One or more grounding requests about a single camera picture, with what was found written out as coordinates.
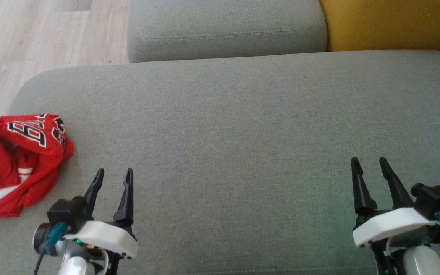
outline yellow cushion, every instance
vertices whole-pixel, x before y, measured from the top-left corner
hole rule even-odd
[[[320,0],[330,51],[440,50],[440,0]]]

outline red towel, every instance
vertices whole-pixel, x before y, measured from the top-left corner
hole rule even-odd
[[[74,153],[57,115],[0,118],[0,218],[18,217],[23,207],[54,187],[58,166]]]

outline wooden floor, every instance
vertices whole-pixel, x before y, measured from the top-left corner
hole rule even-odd
[[[128,63],[130,0],[0,0],[0,116],[31,77]]]

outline gray seat cushion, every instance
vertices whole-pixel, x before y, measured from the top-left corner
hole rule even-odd
[[[131,63],[326,49],[318,0],[131,1]]]
[[[355,247],[350,159],[380,209],[378,158],[409,189],[440,184],[440,52],[325,52],[68,68],[43,73],[10,114],[57,113],[75,155],[54,190],[0,220],[0,274],[29,274],[33,230],[59,198],[105,182],[110,220],[135,173],[133,274],[374,274]],[[440,254],[440,245],[435,245]],[[45,258],[41,274],[56,274]]]

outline robotic arm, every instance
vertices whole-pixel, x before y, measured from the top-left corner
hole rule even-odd
[[[430,248],[440,243],[440,186],[417,183],[414,202],[385,158],[379,160],[388,181],[392,210],[377,210],[363,180],[359,160],[351,159],[356,246],[370,247],[379,275],[440,275],[440,258]]]
[[[138,244],[133,224],[133,170],[128,169],[125,187],[113,221],[95,221],[92,217],[104,169],[99,169],[84,197],[59,199],[47,211],[48,223],[42,223],[33,236],[33,247],[40,254],[34,274],[44,255],[63,257],[58,275],[116,275],[120,259],[133,259]]]

